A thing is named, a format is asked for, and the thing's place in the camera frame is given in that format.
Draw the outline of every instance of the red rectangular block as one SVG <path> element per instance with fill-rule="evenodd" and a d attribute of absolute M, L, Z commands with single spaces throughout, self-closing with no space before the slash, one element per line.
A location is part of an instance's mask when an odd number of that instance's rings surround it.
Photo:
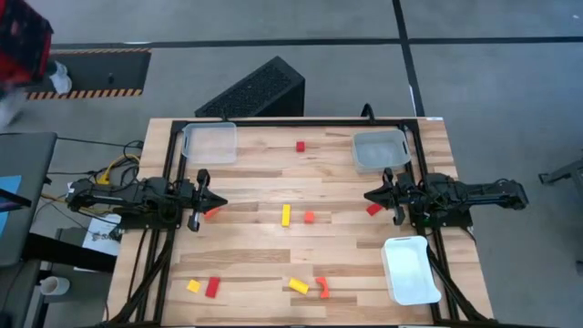
<path fill-rule="evenodd" d="M 209 286 L 207 286 L 207 292 L 205 293 L 207 297 L 215 298 L 217 295 L 217 290 L 219 289 L 219 282 L 219 277 L 210 277 Z"/>
<path fill-rule="evenodd" d="M 376 212 L 378 212 L 379 210 L 382 210 L 383 206 L 379 205 L 379 204 L 373 204 L 369 207 L 366 208 L 366 211 L 369 213 L 370 216 L 373 216 L 374 214 L 376 214 Z"/>

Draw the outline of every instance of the orange block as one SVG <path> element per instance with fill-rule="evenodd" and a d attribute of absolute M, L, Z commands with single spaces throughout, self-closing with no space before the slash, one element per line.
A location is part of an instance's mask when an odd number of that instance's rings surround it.
<path fill-rule="evenodd" d="M 303 222 L 304 223 L 313 223 L 313 212 L 312 211 L 307 211 L 306 215 L 303 217 Z"/>
<path fill-rule="evenodd" d="M 326 281 L 326 278 L 324 277 L 316 278 L 316 282 L 318 282 L 322 286 L 320 298 L 330 298 L 330 292 L 328 291 L 328 282 Z"/>
<path fill-rule="evenodd" d="M 215 215 L 219 210 L 220 208 L 209 210 L 208 212 L 204 213 L 204 219 L 208 220 L 211 216 Z"/>

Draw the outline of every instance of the black box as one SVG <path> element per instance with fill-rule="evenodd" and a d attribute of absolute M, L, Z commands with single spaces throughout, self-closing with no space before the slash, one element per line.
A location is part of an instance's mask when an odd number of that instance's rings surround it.
<path fill-rule="evenodd" d="M 194 111 L 197 118 L 302 117 L 305 78 L 276 56 Z"/>

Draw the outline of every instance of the concrete floor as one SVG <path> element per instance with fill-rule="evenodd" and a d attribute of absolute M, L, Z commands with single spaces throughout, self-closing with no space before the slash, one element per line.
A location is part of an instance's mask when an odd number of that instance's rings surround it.
<path fill-rule="evenodd" d="M 388 0 L 29 2 L 53 22 L 57 43 L 398 36 Z M 583 36 L 577 0 L 402 2 L 410 37 Z M 583 259 L 580 200 L 569 181 L 543 187 L 537 174 L 581 156 L 583 44 L 412 51 L 426 115 L 445 118 L 460 178 L 517 179 L 531 202 L 523 211 L 474 210 L 496 318 L 579 327 L 583 277 L 574 263 Z M 155 49 L 142 97 L 29 102 L 9 130 L 120 143 L 143 138 L 150 118 L 191 117 L 276 55 L 306 77 L 308 116 L 358 115 L 364 102 L 377 115 L 414 114 L 399 46 Z M 118 151 L 59 141 L 51 170 L 103 167 Z M 48 191 L 63 193 L 73 178 L 55 177 Z M 33 230 L 54 235 L 69 226 L 49 209 Z M 52 305 L 46 327 L 64 327 L 65 318 L 77 325 L 98 321 L 103 303 L 92 296 Z"/>

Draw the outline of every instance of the yellow rectangular block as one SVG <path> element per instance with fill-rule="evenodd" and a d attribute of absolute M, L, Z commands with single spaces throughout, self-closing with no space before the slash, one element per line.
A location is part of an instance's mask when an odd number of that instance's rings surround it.
<path fill-rule="evenodd" d="M 301 292 L 304 295 L 307 294 L 308 290 L 310 289 L 310 286 L 308 286 L 306 283 L 300 282 L 294 278 L 290 278 L 290 283 L 288 286 L 298 292 Z"/>
<path fill-rule="evenodd" d="M 292 206 L 290 204 L 283 204 L 283 210 L 281 212 L 281 225 L 282 227 L 290 226 L 290 210 Z"/>

